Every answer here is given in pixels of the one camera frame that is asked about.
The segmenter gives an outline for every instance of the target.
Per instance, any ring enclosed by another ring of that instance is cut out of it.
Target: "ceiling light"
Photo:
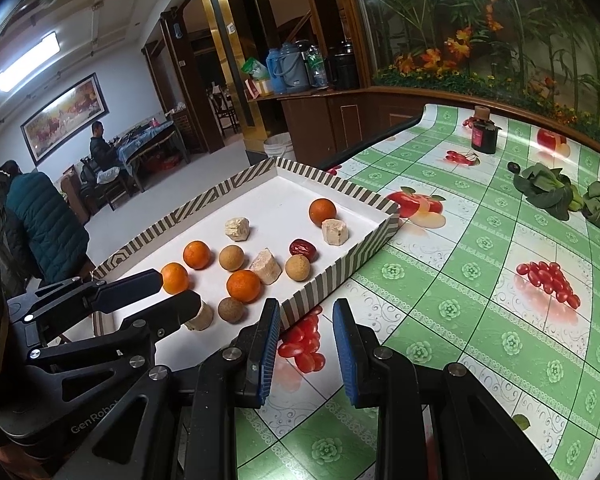
[[[56,34],[52,32],[35,47],[16,60],[7,70],[0,72],[0,90],[9,92],[47,59],[60,52]]]

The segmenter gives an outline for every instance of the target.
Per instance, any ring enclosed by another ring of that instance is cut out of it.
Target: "framed painting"
[[[68,88],[21,126],[35,165],[108,113],[95,73]]]

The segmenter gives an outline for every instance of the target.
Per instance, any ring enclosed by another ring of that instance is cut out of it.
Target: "black hair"
[[[15,160],[7,160],[7,162],[0,166],[0,171],[5,172],[12,178],[22,173],[20,171],[18,163]]]

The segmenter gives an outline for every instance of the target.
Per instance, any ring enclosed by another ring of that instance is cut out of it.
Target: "orange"
[[[211,259],[211,251],[204,242],[195,240],[184,248],[182,259],[192,269],[204,269]]]
[[[322,222],[325,220],[336,218],[336,206],[327,198],[314,200],[309,206],[309,218],[318,227],[322,227]]]
[[[162,288],[168,294],[178,294],[189,288],[189,273],[180,264],[166,264],[160,271]]]
[[[252,270],[236,270],[226,280],[226,291],[234,300],[249,303],[260,293],[260,279]]]

